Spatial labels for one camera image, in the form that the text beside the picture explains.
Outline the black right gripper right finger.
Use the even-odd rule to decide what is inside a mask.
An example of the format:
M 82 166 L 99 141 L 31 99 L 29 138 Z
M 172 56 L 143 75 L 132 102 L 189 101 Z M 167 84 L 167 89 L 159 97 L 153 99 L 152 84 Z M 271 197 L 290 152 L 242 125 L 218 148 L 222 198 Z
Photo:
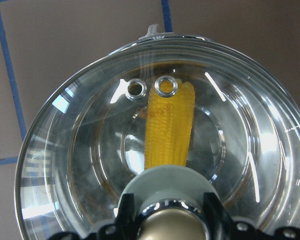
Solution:
M 300 240 L 296 227 L 279 227 L 267 234 L 246 221 L 233 220 L 213 192 L 205 192 L 202 203 L 210 240 Z

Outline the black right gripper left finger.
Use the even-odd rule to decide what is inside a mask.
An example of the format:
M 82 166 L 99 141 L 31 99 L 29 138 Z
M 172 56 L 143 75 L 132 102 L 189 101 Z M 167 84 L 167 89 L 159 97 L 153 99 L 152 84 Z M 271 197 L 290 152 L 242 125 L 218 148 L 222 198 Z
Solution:
M 104 224 L 98 230 L 90 232 L 85 238 L 77 233 L 63 231 L 55 233 L 49 240 L 136 240 L 137 223 L 135 220 L 135 197 L 133 193 L 122 195 L 117 217 L 113 223 Z

